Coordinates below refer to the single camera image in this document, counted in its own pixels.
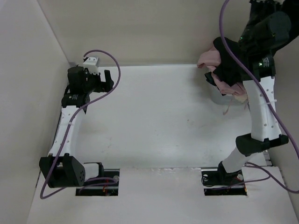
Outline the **black trousers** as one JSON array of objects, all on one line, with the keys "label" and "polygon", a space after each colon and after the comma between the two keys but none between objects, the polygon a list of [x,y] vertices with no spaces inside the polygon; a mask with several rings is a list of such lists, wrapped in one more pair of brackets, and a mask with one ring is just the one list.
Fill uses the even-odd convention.
[{"label": "black trousers", "polygon": [[221,81],[228,81],[230,86],[236,82],[242,82],[240,74],[242,69],[227,52],[220,37],[214,39],[213,47],[219,51],[221,56],[220,68],[217,68],[214,74],[218,75]]}]

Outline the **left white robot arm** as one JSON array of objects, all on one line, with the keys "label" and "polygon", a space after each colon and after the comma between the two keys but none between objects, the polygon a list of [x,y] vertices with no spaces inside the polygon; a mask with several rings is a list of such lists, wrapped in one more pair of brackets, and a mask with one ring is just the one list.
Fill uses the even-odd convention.
[{"label": "left white robot arm", "polygon": [[105,180],[100,162],[80,162],[76,156],[76,143],[81,122],[90,104],[93,92],[109,93],[114,82],[109,70],[92,74],[87,68],[75,66],[68,69],[68,85],[61,100],[61,118],[49,154],[40,158],[39,167],[50,188],[82,187],[86,181],[100,186]]}]

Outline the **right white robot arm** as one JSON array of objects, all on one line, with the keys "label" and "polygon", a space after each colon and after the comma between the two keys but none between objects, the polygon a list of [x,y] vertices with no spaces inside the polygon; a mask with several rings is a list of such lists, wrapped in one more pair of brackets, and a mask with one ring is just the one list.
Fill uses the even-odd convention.
[{"label": "right white robot arm", "polygon": [[251,116],[251,132],[238,136],[233,152],[218,165],[217,180],[229,184],[252,156],[272,147],[288,143],[289,138],[280,130],[276,114],[274,84],[275,61],[273,50],[289,40],[291,20],[276,0],[252,0],[249,21],[238,41],[238,56],[228,46],[223,34],[221,8],[219,28],[224,48],[241,68]]}]

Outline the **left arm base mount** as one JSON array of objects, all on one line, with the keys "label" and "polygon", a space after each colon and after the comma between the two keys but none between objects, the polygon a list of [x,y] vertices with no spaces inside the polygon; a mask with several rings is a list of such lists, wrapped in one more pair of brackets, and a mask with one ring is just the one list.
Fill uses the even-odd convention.
[{"label": "left arm base mount", "polygon": [[87,177],[82,187],[76,188],[76,196],[118,196],[120,170],[104,169],[101,162],[85,163]]}]

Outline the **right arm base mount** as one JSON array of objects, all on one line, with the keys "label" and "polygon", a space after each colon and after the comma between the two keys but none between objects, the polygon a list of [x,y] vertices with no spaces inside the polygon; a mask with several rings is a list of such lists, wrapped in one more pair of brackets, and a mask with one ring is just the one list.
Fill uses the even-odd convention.
[{"label": "right arm base mount", "polygon": [[244,178],[241,170],[226,173],[222,163],[217,169],[203,169],[201,183],[205,196],[246,196]]}]

